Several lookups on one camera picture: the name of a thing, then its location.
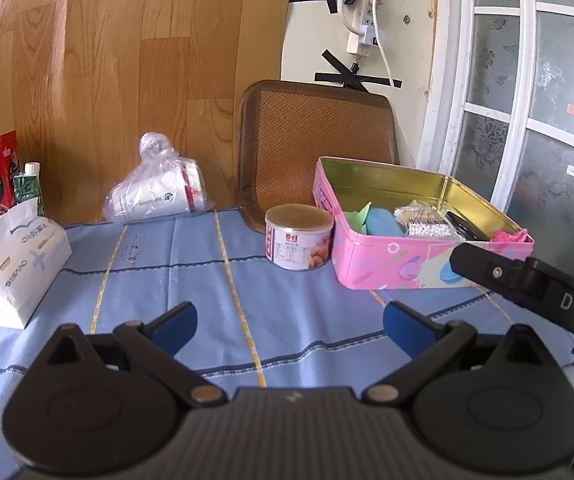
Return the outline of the white tissue pack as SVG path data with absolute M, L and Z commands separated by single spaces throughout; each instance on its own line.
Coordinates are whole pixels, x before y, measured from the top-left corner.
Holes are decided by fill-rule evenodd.
M 25 328 L 71 255 L 66 230 L 35 198 L 0 216 L 0 327 Z

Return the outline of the wooden wall panel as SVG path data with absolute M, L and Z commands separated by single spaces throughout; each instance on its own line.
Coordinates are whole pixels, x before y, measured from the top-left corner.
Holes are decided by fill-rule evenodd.
M 288 0 L 0 0 L 0 134 L 42 166 L 46 212 L 96 221 L 164 133 L 235 200 L 238 106 L 275 79 Z

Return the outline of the pink knitted sock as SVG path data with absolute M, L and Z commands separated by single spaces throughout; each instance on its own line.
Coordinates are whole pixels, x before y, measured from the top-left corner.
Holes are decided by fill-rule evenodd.
M 517 244 L 525 243 L 528 238 L 529 234 L 526 229 L 521 229 L 514 233 L 496 230 L 496 232 L 493 233 L 490 242 L 499 244 Z

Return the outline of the round food can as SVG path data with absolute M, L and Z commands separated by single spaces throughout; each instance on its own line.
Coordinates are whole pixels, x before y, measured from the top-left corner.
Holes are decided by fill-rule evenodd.
M 285 204 L 265 213 L 265 255 L 282 269 L 306 271 L 327 263 L 333 216 L 324 209 Z

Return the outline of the pink metal tin box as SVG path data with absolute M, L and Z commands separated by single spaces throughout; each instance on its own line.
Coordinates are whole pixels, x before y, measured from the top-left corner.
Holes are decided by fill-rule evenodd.
M 510 259 L 524 260 L 534 251 L 525 243 L 491 243 L 496 230 L 522 228 L 484 198 L 451 177 L 434 172 L 338 157 L 316 163 L 313 196 L 317 206 L 334 216 L 330 259 L 340 284 L 350 289 L 417 289 L 470 287 L 471 281 L 451 270 L 453 249 L 464 243 L 446 238 L 415 238 L 359 234 L 343 213 L 371 208 L 395 208 L 418 200 L 445 214 L 448 210 L 473 223 L 488 237 L 474 245 Z

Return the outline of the bag of cotton swabs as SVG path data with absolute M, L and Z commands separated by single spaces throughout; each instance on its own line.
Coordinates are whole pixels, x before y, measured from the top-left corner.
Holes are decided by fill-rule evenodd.
M 418 200 L 395 208 L 393 216 L 408 237 L 447 240 L 457 240 L 460 237 L 438 209 Z

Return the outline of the blue striped tablecloth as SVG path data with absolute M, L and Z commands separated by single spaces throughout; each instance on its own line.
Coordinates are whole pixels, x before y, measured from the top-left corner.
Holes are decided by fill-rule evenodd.
M 259 385 L 363 390 L 406 362 L 383 333 L 390 301 L 487 334 L 528 324 L 558 362 L 572 360 L 573 336 L 492 292 L 352 290 L 338 282 L 332 266 L 281 269 L 266 259 L 263 236 L 235 210 L 124 227 L 80 224 L 66 234 L 71 258 L 28 326 L 0 328 L 0 416 L 59 325 L 108 333 L 184 301 L 197 308 L 198 330 L 179 360 L 228 392 Z M 0 479 L 16 468 L 0 431 Z

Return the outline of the blue glasses case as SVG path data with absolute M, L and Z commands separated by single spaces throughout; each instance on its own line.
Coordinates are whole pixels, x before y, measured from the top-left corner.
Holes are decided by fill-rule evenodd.
M 405 232 L 394 214 L 383 208 L 371 208 L 365 219 L 366 234 L 372 236 L 402 237 Z

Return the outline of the black glasses case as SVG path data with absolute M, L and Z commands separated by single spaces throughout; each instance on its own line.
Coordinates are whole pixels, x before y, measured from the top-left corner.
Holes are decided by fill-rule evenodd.
M 462 236 L 464 240 L 470 240 L 471 242 L 488 242 L 489 237 L 484 232 L 479 230 L 477 226 L 474 226 L 473 223 L 455 214 L 455 212 L 448 210 L 444 214 L 444 218 L 446 218 L 447 222 L 455 229 L 455 232 L 458 233 L 459 236 Z

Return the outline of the brown woven chair cushion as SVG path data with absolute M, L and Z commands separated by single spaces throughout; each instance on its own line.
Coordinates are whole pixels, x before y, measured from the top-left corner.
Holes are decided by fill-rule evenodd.
M 265 213 L 314 203 L 323 156 L 398 162 L 392 108 L 384 96 L 281 80 L 252 84 L 239 102 L 236 207 L 262 233 Z

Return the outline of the white power strip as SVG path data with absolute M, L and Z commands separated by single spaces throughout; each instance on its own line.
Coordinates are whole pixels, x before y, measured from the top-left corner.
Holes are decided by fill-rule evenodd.
M 347 52 L 356 58 L 367 58 L 378 48 L 377 35 L 385 35 L 383 29 L 376 26 L 375 10 L 380 3 L 381 0 L 355 0 L 353 4 Z

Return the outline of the green white tube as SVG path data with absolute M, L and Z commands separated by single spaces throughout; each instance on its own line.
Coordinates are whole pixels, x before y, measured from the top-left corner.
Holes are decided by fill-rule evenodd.
M 12 178 L 12 186 L 17 204 L 27 200 L 36 200 L 37 213 L 40 216 L 44 214 L 43 194 L 40 188 L 40 164 L 38 162 L 27 162 L 24 169 Z

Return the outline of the plastic bag of paper cups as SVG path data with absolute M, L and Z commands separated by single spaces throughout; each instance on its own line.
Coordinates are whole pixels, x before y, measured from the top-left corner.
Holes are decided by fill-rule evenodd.
M 212 208 L 198 162 L 183 157 L 167 136 L 144 133 L 138 151 L 138 166 L 104 199 L 102 214 L 106 220 L 130 224 L 202 214 Z

